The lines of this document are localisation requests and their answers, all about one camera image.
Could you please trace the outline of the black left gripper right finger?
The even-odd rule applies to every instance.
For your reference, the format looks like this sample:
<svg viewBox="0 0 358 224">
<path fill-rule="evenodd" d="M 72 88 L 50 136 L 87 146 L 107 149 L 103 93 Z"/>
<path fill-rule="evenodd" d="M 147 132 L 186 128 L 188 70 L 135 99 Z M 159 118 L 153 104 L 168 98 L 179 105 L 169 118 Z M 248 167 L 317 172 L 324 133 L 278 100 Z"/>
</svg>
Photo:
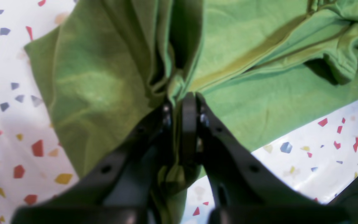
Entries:
<svg viewBox="0 0 358 224">
<path fill-rule="evenodd" d="M 295 192 L 247 151 L 200 93 L 181 103 L 181 164 L 202 165 L 215 209 L 209 224 L 349 224 L 343 207 Z"/>
</svg>

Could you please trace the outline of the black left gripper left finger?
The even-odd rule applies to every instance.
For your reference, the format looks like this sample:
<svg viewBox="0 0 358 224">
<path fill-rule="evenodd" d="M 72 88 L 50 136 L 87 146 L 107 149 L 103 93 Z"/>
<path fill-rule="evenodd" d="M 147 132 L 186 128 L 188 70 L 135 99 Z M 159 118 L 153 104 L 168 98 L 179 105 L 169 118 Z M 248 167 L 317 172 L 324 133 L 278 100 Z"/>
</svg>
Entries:
<svg viewBox="0 0 358 224">
<path fill-rule="evenodd" d="M 158 173 L 173 160 L 172 106 L 145 116 L 124 142 L 61 195 L 19 208 L 13 224 L 160 224 L 151 197 Z"/>
</svg>

